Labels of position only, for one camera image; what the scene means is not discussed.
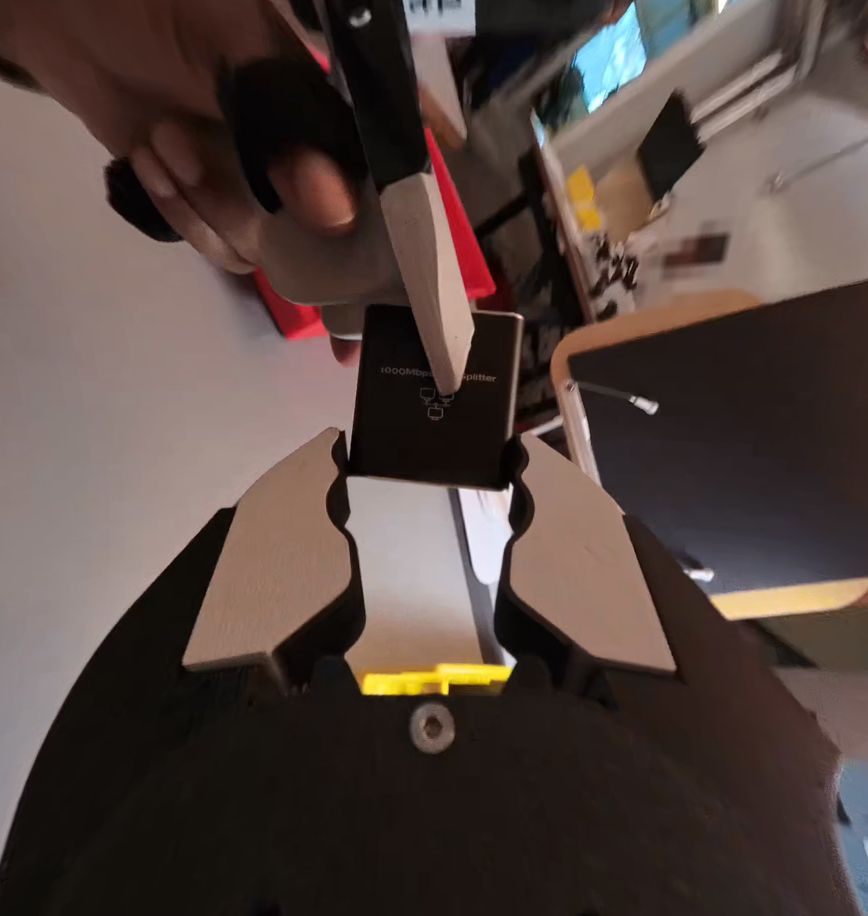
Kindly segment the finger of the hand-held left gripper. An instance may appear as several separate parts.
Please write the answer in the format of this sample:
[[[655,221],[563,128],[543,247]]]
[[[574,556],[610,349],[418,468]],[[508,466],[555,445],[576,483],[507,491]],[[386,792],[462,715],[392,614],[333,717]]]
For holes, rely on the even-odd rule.
[[[380,202],[433,380],[440,394],[453,395],[463,384],[474,320],[438,183],[418,172],[384,187]]]

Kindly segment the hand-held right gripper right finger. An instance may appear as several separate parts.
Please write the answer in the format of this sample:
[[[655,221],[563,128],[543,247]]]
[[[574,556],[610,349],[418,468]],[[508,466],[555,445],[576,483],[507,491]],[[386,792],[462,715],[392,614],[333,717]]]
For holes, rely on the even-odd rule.
[[[623,510],[591,476],[531,433],[507,446],[511,482],[495,631],[554,678],[577,658],[672,677],[677,662]]]

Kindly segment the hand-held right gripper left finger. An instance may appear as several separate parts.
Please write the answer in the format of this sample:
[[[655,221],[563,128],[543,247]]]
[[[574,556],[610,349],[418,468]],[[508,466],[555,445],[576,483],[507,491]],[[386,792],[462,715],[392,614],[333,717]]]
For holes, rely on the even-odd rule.
[[[312,674],[362,635],[366,611],[343,430],[274,465],[237,503],[192,627],[189,671]]]

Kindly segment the red plastic bin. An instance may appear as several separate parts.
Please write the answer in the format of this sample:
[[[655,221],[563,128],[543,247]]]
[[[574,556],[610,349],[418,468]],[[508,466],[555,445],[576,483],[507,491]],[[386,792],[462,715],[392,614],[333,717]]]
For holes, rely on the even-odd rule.
[[[486,264],[486,258],[474,234],[459,192],[448,170],[440,147],[430,127],[425,128],[433,173],[447,214],[451,238],[456,248],[467,298],[472,301],[487,298],[496,291],[496,283]],[[298,304],[286,300],[275,290],[262,269],[254,274],[257,294],[278,332],[286,339],[298,341],[328,337],[319,306]]]

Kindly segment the black ethernet splitter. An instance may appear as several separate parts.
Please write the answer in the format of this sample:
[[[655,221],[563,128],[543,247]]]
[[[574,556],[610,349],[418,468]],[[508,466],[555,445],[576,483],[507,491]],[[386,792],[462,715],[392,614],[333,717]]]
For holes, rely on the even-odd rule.
[[[472,316],[463,381],[446,395],[435,386],[410,310],[366,309],[351,427],[353,475],[507,488],[524,319],[511,312]]]

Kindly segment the yellow plastic bin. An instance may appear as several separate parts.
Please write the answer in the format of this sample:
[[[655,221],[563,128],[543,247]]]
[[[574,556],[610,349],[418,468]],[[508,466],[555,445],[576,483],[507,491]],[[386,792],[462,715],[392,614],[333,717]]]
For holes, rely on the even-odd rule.
[[[566,192],[570,211],[579,230],[598,233],[603,227],[603,217],[598,204],[595,185],[586,166],[579,166],[566,178]]]
[[[368,672],[361,691],[372,696],[499,694],[513,669],[501,665],[440,663],[431,670]]]

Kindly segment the person's left hand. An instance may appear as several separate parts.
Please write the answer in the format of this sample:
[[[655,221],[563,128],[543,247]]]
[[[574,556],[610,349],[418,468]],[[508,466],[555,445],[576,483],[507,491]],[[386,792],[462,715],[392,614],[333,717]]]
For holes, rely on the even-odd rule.
[[[249,274],[263,215],[218,174],[233,141],[219,101],[230,77],[269,71],[300,95],[317,63],[288,2],[0,2],[0,79],[73,115],[112,158],[110,206],[141,233]]]

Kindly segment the black backdrop board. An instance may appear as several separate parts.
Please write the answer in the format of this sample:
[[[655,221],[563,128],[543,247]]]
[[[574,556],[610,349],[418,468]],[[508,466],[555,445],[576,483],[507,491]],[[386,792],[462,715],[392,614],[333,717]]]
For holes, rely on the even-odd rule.
[[[868,593],[868,280],[762,302],[738,289],[567,334],[551,378],[571,454],[720,608]],[[625,394],[656,400],[651,417]]]

